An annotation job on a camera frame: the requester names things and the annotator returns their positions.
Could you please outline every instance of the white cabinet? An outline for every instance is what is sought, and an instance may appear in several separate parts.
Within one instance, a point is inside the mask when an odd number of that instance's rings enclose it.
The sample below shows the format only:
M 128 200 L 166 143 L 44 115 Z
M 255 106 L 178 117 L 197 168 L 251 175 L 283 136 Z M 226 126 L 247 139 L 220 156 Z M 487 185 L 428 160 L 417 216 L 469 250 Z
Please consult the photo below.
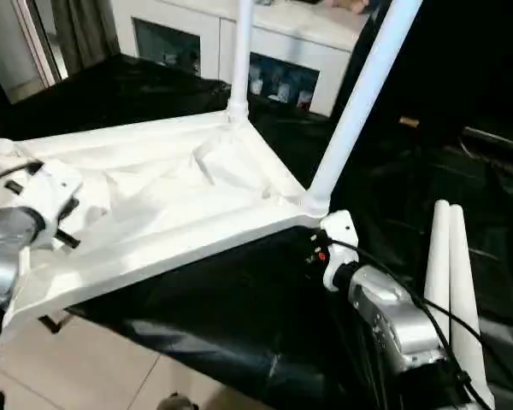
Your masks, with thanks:
M 221 65 L 219 75 L 220 79 L 228 84 L 232 83 L 235 30 L 236 25 L 234 22 L 228 20 L 221 22 Z M 348 61 L 350 60 L 350 53 L 276 32 L 269 32 L 261 28 L 253 28 L 251 53 L 260 56 L 260 60 L 262 60 L 263 56 L 275 60 L 270 64 L 272 67 L 268 69 L 268 79 L 269 77 L 274 77 L 278 72 L 284 76 L 285 83 L 283 84 L 288 89 L 287 92 L 296 93 L 295 96 L 288 97 L 289 101 L 297 103 L 300 93 L 306 92 L 311 98 L 311 112 L 324 115 L 331 114 Z M 290 64 L 281 69 L 281 62 Z M 311 72 L 315 73 L 315 88 L 313 88 L 310 79 L 305 80 L 306 84 L 311 87 L 310 90 L 307 90 L 308 86 L 304 87 L 304 85 L 293 84 L 292 77 L 304 76 L 304 73 L 299 75 L 292 73 L 296 70 L 296 67 L 293 66 L 308 68 L 309 70 L 304 71 L 309 76 L 311 76 Z M 260 75 L 262 80 L 266 80 L 263 74 Z M 274 79 L 276 83 L 279 82 L 281 84 L 281 81 L 281 79 Z
M 111 0 L 121 52 L 232 82 L 238 0 Z M 330 115 L 367 17 L 297 1 L 255 6 L 251 88 Z
M 112 9 L 123 54 L 185 67 L 192 61 L 175 61 L 175 53 L 171 50 L 184 37 L 191 48 L 194 44 L 198 46 L 198 53 L 191 56 L 194 53 L 188 50 L 188 56 L 177 54 L 177 60 L 192 58 L 196 60 L 193 63 L 201 77 L 218 79 L 219 18 L 157 0 L 112 0 Z M 160 48 L 162 51 L 158 56 L 156 52 Z

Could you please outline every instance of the curtain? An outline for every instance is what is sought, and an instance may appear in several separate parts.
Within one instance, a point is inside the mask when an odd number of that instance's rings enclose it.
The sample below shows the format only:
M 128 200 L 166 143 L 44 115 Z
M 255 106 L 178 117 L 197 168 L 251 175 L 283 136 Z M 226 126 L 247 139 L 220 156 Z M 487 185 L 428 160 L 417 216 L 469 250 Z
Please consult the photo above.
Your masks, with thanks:
M 68 75 L 120 52 L 109 0 L 52 0 Z

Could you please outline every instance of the white pipe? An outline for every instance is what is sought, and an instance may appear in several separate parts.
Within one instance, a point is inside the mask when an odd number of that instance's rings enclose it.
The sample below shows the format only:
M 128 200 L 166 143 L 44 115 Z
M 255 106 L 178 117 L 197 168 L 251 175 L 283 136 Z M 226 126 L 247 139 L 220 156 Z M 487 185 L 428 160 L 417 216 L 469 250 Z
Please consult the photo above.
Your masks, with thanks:
M 450 236 L 451 312 L 471 326 L 474 331 L 481 333 L 463 211 L 458 205 L 451 206 Z M 486 383 L 481 344 L 463 327 L 452 321 L 451 346 L 460 366 L 471 377 L 471 383 L 476 392 L 489 407 L 494 408 L 494 396 Z
M 451 205 L 444 200 L 435 203 L 429 254 L 427 257 L 426 286 L 424 297 L 450 311 L 450 269 L 449 269 L 449 233 L 451 224 Z M 448 316 L 430 308 L 439 327 L 450 339 L 450 320 Z
M 322 214 L 328 211 L 334 186 L 421 4 L 422 0 L 392 1 L 310 189 L 303 198 L 303 206 L 310 212 Z
M 244 120 L 249 114 L 247 85 L 249 84 L 249 57 L 251 56 L 251 31 L 254 0 L 238 1 L 236 50 L 233 58 L 232 93 L 228 101 L 228 115 L 234 122 Z

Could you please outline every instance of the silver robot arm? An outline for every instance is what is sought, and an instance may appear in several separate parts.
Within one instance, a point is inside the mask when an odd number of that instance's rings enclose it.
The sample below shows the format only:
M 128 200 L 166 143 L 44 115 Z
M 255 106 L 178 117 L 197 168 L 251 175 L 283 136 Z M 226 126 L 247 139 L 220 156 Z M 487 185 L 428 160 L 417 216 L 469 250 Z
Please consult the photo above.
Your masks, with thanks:
M 0 305 L 8 302 L 19 275 L 20 252 L 34 241 L 41 224 L 30 208 L 0 209 Z
M 359 262 L 358 238 L 347 211 L 330 214 L 312 238 L 312 248 L 327 264 L 323 284 L 343 290 L 386 359 L 403 408 L 419 410 L 480 408 L 458 388 L 456 367 L 442 349 L 429 317 L 389 274 Z

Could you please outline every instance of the white floor tile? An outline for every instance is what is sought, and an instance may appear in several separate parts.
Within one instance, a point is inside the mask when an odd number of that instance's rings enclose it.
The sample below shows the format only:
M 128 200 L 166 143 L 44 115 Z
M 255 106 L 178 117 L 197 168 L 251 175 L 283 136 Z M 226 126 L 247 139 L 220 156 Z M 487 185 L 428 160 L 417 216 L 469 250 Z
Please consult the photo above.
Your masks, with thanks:
M 269 410 L 166 356 L 160 357 L 130 410 L 155 410 L 160 401 L 173 393 L 185 395 L 201 410 Z
M 65 410 L 127 409 L 157 354 L 79 318 L 34 322 L 0 345 L 0 370 Z
M 0 373 L 0 390 L 6 395 L 5 410 L 58 410 L 49 401 L 3 373 Z
M 30 97 L 32 94 L 36 94 L 37 92 L 41 92 L 44 89 L 42 85 L 42 81 L 40 78 L 35 78 L 30 81 L 27 81 L 24 84 L 17 85 L 14 88 L 8 90 L 7 94 L 9 100 L 12 104 L 15 104 L 25 98 Z

